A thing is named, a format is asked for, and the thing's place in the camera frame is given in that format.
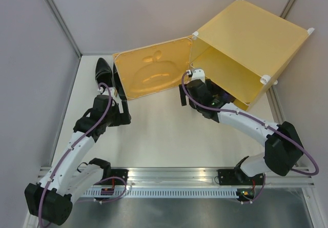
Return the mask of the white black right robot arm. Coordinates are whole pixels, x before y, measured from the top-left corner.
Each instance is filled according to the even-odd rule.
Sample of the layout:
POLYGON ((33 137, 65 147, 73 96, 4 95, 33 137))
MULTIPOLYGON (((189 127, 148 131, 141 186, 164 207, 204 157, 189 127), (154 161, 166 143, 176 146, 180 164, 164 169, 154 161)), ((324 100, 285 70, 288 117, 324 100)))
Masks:
POLYGON ((303 155, 302 144, 295 127, 266 123, 239 109, 229 95, 220 91, 210 80, 193 80, 179 85, 181 104, 190 105, 206 119, 234 127, 256 140, 264 152, 244 157, 234 167, 234 179, 239 184, 248 183, 252 177, 266 172, 286 176, 303 155))

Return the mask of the yellow cabinet door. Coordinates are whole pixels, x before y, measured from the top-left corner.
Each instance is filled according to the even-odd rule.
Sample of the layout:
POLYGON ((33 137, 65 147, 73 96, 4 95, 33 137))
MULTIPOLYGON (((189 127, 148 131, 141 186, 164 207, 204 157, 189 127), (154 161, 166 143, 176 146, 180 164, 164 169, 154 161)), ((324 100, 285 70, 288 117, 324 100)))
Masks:
POLYGON ((189 68, 191 36, 113 54, 125 96, 137 99, 178 86, 189 68))

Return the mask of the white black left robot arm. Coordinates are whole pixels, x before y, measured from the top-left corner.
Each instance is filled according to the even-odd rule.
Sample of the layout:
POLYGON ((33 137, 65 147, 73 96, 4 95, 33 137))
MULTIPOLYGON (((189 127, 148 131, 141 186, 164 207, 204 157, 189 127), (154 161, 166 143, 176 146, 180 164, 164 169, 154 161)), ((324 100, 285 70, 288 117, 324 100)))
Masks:
POLYGON ((124 178, 112 175, 111 164, 99 158, 87 163, 76 173, 84 156, 97 143, 108 127, 128 125, 131 116, 128 102, 108 95, 97 95, 93 106, 77 120, 72 136, 60 159, 37 183, 30 183, 24 194, 29 213, 38 218, 38 227, 62 225, 73 205, 95 184, 106 185, 113 180, 127 185, 124 178))

